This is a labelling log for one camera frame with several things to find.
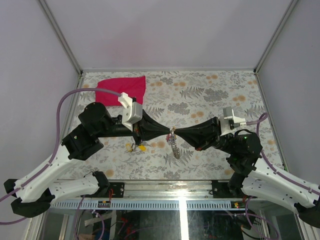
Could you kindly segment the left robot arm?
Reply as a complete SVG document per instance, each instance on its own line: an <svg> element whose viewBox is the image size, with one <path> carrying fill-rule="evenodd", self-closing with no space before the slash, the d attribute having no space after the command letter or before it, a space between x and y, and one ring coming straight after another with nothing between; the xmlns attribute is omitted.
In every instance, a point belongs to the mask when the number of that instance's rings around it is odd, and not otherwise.
<svg viewBox="0 0 320 240"><path fill-rule="evenodd" d="M58 179L67 171L101 150L101 138L133 137L137 144L167 135L170 129L153 120L145 111L133 130L124 126L122 116L111 117L99 102L87 105L78 116L80 124L66 135L52 162L44 161L39 168L47 168L34 180L23 186L29 177L8 179L4 183L7 193L15 190L15 200L10 204L14 214L33 218L47 211L52 204L78 196L107 197L110 183L102 171L93 171L77 180Z"/></svg>

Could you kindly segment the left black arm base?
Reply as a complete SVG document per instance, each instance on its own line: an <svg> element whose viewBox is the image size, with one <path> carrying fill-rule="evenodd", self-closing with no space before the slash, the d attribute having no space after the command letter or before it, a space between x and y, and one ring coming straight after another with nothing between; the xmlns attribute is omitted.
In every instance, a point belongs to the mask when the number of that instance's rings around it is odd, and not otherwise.
<svg viewBox="0 0 320 240"><path fill-rule="evenodd" d="M125 193L124 182L111 182L109 186L109 196L111 199L123 198Z"/></svg>

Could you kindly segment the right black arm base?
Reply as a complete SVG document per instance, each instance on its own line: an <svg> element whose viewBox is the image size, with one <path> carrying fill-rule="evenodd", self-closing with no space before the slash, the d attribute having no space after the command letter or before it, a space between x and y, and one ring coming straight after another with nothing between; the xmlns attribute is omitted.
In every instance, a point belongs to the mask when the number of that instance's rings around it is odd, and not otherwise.
<svg viewBox="0 0 320 240"><path fill-rule="evenodd" d="M235 196L230 192L228 183L228 180L211 180L211 190L209 194L212 195L214 199L234 198Z"/></svg>

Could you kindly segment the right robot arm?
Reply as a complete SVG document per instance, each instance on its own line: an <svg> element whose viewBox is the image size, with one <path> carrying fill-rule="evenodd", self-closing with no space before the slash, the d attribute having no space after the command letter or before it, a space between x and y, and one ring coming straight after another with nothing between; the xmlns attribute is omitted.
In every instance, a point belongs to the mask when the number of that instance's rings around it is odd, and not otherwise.
<svg viewBox="0 0 320 240"><path fill-rule="evenodd" d="M233 169L228 192L242 194L280 205L305 223L320 226L320 187L301 179L265 159L260 138L245 129L246 120L239 117L214 117L204 123L177 128L174 132L197 151L210 147L229 154L227 162ZM245 131L233 133L240 127Z"/></svg>

